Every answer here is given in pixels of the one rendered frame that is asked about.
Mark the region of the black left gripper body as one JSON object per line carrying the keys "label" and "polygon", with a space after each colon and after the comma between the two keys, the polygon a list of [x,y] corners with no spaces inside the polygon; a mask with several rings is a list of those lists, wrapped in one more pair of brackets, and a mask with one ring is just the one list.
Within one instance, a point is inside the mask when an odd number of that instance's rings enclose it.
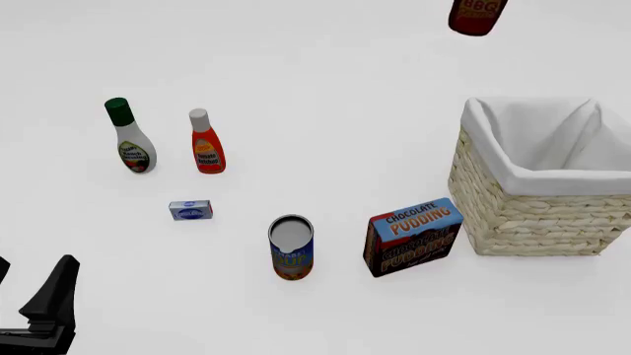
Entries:
{"label": "black left gripper body", "polygon": [[0,328],[0,355],[67,355],[75,327],[43,324],[35,330]]}

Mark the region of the blue alphabet soup can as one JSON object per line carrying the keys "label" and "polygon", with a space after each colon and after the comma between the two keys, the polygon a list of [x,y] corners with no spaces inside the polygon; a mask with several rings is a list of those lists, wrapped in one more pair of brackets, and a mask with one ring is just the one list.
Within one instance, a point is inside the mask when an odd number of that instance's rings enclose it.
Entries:
{"label": "blue alphabet soup can", "polygon": [[301,280],[314,267],[314,227],[300,215],[284,215],[268,229],[272,267],[284,280]]}

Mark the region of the dark red bbq sauce bottle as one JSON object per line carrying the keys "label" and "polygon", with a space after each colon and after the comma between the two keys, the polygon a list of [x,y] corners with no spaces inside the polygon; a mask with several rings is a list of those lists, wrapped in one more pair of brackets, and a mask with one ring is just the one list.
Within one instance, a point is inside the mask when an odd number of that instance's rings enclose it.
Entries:
{"label": "dark red bbq sauce bottle", "polygon": [[454,0],[448,26],[466,36],[486,36],[499,20],[508,0]]}

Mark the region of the ranch dressing bottle green cap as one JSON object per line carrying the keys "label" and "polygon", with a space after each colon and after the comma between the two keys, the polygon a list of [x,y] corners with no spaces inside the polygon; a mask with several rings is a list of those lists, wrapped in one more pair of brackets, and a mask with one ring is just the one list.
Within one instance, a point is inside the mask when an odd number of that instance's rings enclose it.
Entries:
{"label": "ranch dressing bottle green cap", "polygon": [[116,130],[117,153],[121,161],[134,174],[147,174],[157,163],[157,152],[138,126],[125,98],[105,102],[105,110]]}

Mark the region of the red tomato ketchup bottle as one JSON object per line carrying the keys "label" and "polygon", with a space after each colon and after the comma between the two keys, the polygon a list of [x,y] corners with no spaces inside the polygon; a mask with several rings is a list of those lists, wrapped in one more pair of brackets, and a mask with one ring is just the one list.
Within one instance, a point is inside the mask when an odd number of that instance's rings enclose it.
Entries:
{"label": "red tomato ketchup bottle", "polygon": [[195,108],[188,114],[192,126],[192,150],[197,169],[203,174],[220,174],[226,159],[218,135],[210,125],[208,112]]}

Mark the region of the woven basket with white liner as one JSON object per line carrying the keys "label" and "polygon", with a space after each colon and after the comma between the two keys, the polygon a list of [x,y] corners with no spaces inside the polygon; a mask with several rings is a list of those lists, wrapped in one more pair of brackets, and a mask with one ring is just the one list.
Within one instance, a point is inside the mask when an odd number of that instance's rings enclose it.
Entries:
{"label": "woven basket with white liner", "polygon": [[469,99],[449,191],[478,254],[599,254],[631,229],[631,121],[585,98]]}

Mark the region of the chocolate pudding box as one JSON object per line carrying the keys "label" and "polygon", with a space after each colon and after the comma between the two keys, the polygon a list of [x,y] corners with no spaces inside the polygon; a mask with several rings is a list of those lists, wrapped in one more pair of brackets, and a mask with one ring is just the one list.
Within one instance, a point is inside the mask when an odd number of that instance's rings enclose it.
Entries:
{"label": "chocolate pudding box", "polygon": [[373,277],[449,255],[463,216],[446,198],[370,218],[363,258]]}

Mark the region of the small silver blue butter box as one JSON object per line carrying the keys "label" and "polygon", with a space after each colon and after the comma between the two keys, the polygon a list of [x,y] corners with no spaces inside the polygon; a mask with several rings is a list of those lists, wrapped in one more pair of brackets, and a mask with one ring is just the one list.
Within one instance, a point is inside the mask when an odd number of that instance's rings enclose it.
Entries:
{"label": "small silver blue butter box", "polygon": [[174,201],[169,210],[175,221],[194,221],[213,218],[210,200]]}

